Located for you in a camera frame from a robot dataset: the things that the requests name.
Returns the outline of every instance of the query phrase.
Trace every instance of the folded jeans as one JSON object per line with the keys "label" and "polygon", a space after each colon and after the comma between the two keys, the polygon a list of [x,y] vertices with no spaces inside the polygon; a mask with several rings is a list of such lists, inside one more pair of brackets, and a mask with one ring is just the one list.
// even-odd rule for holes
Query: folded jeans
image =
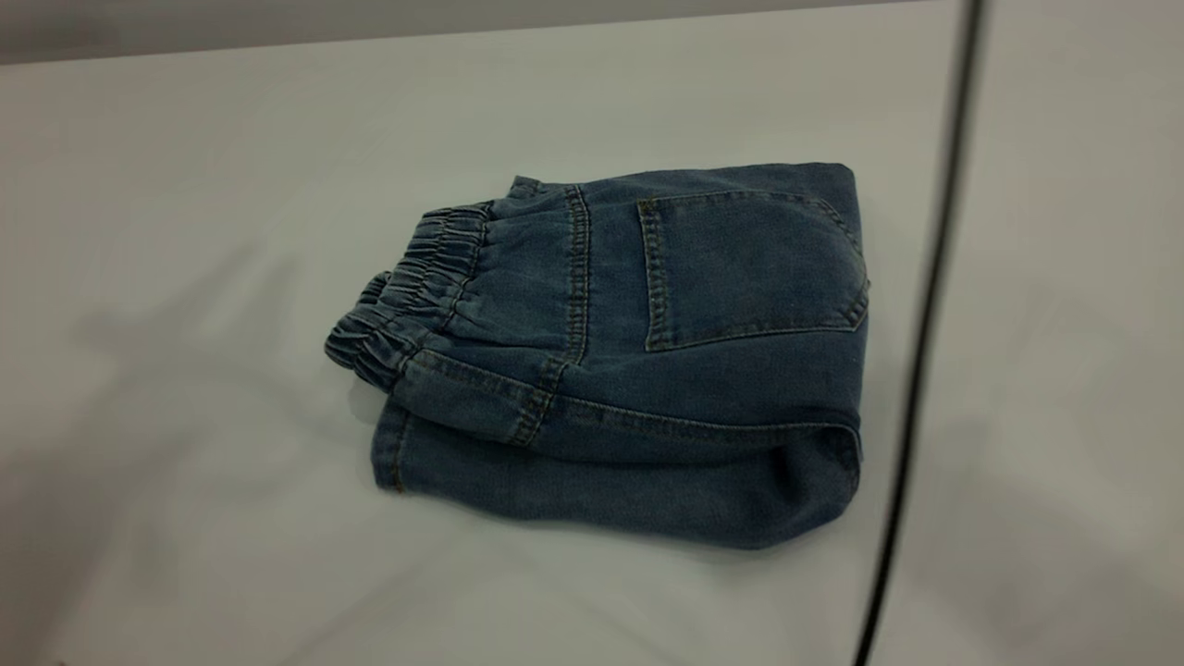
{"label": "folded jeans", "polygon": [[858,485],[860,230],[842,165],[519,177],[426,213],[326,351],[388,393],[384,488],[764,547]]}

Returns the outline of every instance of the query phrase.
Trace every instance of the gray wall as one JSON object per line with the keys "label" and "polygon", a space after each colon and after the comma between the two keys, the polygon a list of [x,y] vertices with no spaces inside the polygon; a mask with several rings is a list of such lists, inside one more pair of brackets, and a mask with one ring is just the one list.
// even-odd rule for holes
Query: gray wall
{"label": "gray wall", "polygon": [[0,64],[892,0],[0,0]]}

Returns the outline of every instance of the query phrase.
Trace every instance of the back pocket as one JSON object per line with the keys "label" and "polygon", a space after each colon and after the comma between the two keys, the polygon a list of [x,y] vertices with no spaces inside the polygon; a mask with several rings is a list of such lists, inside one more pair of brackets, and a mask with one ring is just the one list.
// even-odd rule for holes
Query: back pocket
{"label": "back pocket", "polygon": [[645,348],[855,331],[867,312],[857,233],[826,201],[718,192],[637,203],[650,328]]}

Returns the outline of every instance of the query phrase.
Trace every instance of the white table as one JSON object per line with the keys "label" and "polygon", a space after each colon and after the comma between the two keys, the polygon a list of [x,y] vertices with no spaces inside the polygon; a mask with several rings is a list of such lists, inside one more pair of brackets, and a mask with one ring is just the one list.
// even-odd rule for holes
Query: white table
{"label": "white table", "polygon": [[[876,664],[1179,646],[1126,620],[1178,627],[1184,598],[1178,50],[1166,18],[1092,5],[997,13]],[[954,23],[918,2],[0,69],[0,664],[845,662]],[[812,160],[856,172],[874,282],[837,523],[734,553],[373,487],[380,396],[321,345],[420,212],[515,173]],[[1120,621],[1141,642],[1106,653]]]}

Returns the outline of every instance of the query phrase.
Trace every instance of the gathered waistband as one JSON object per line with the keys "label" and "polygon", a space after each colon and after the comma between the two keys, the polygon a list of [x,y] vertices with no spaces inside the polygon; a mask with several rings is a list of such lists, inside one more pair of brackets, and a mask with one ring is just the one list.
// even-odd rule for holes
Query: gathered waistband
{"label": "gathered waistband", "polygon": [[456,314],[485,242],[490,205],[425,213],[394,270],[374,276],[329,333],[329,358],[390,391],[425,338]]}

